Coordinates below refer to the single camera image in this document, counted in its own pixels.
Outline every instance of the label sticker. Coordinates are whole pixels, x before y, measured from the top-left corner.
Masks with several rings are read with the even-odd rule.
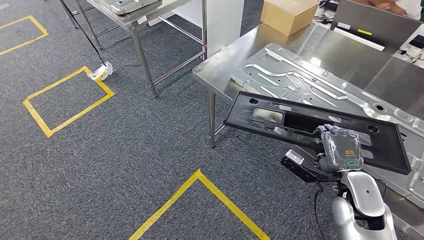
[[[341,27],[341,28],[344,28],[344,29],[347,29],[347,30],[351,29],[351,26],[349,24],[346,24],[346,23],[343,23],[343,22],[338,22],[337,27]]]
[[[358,32],[360,32],[360,33],[363,33],[363,34],[366,34],[366,35],[373,35],[371,32],[369,32],[369,31],[364,31],[364,30],[362,30],[362,29],[358,29]]]

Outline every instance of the person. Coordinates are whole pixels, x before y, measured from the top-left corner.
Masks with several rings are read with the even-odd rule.
[[[357,3],[420,20],[421,0],[354,0]]]

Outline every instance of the black bracket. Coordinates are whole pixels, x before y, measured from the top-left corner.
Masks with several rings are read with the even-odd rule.
[[[322,173],[319,173],[315,170],[312,170],[308,167],[302,166],[297,162],[291,160],[287,156],[284,156],[281,160],[281,164],[290,170],[292,173],[296,174],[301,178],[305,183],[315,183],[315,182],[337,182],[340,181],[339,177],[328,176]]]

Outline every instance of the cardboard box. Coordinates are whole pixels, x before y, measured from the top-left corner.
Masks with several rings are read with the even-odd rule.
[[[260,21],[290,36],[312,23],[316,0],[265,0]]]

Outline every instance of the yellow tape square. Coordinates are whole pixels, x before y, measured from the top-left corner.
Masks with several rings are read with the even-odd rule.
[[[35,122],[39,125],[39,127],[41,128],[41,130],[44,132],[44,134],[50,138],[54,133],[56,133],[57,131],[63,129],[64,127],[66,127],[67,125],[69,125],[70,123],[72,123],[73,121],[77,120],[78,118],[80,118],[82,115],[88,113],[90,110],[94,109],[95,107],[97,107],[98,105],[100,105],[101,103],[103,103],[104,101],[108,100],[110,97],[112,97],[114,94],[114,92],[112,92],[108,86],[106,86],[102,81],[98,80],[95,81],[97,83],[97,85],[99,85],[101,87],[101,89],[103,89],[103,91],[106,92],[106,96],[102,97],[100,100],[96,101],[95,103],[91,104],[90,106],[88,106],[86,109],[82,110],[80,113],[75,114],[73,117],[69,118],[68,120],[66,120],[64,123],[60,124],[59,126],[50,129],[47,124],[44,122],[44,120],[40,117],[40,115],[38,114],[38,112],[34,109],[33,105],[30,103],[30,100],[32,98],[35,98],[36,96],[46,92],[49,89],[52,89],[54,87],[56,87],[57,85],[65,82],[66,80],[71,79],[72,77],[75,77],[76,75],[85,72],[86,74],[92,74],[92,71],[90,71],[88,69],[88,67],[83,66],[81,69],[71,73],[70,75],[60,79],[59,81],[50,84],[48,86],[46,86],[45,88],[29,95],[28,97],[25,98],[25,100],[23,101],[23,105],[26,107],[26,109],[28,109],[29,113],[31,114],[31,116],[34,118]]]
[[[137,231],[129,237],[129,240],[138,240],[164,213],[168,210],[172,204],[174,204],[179,197],[187,190],[191,185],[199,180],[205,185],[231,212],[240,219],[246,227],[248,227],[260,240],[270,240],[270,237],[265,234],[246,214],[244,214],[227,196],[224,195],[209,179],[207,179],[202,172],[197,170],[181,187],[174,193],[173,196],[149,217]]]
[[[9,22],[9,23],[7,23],[7,24],[5,24],[5,25],[2,25],[2,26],[0,26],[0,30],[1,29],[4,29],[4,28],[6,28],[6,27],[9,27],[10,25],[13,25],[13,24],[17,24],[17,23],[19,23],[19,22],[22,22],[22,21],[24,21],[24,20],[27,20],[27,19],[29,19],[29,20],[31,20],[31,22],[41,31],[41,33],[42,33],[42,35],[41,36],[39,36],[39,37],[37,37],[37,38],[34,38],[34,39],[32,39],[32,40],[29,40],[29,41],[26,41],[26,42],[24,42],[24,43],[21,43],[21,44],[19,44],[19,45],[17,45],[17,46],[14,46],[14,47],[11,47],[11,48],[9,48],[9,49],[7,49],[7,50],[4,50],[4,51],[1,51],[0,52],[0,56],[1,55],[3,55],[3,54],[7,54],[7,53],[9,53],[9,52],[11,52],[11,51],[13,51],[13,50],[15,50],[15,49],[18,49],[18,48],[20,48],[20,47],[23,47],[23,46],[25,46],[25,45],[28,45],[28,44],[30,44],[30,43],[33,43],[33,42],[35,42],[35,41],[37,41],[37,40],[39,40],[39,39],[42,39],[42,38],[44,38],[45,36],[47,36],[47,35],[49,35],[48,33],[47,33],[47,30],[43,27],[43,26],[41,26],[41,24],[32,16],[32,15],[29,15],[29,16],[26,16],[26,17],[23,17],[23,18],[21,18],[21,19],[18,19],[18,20],[16,20],[16,21],[12,21],[12,22]]]

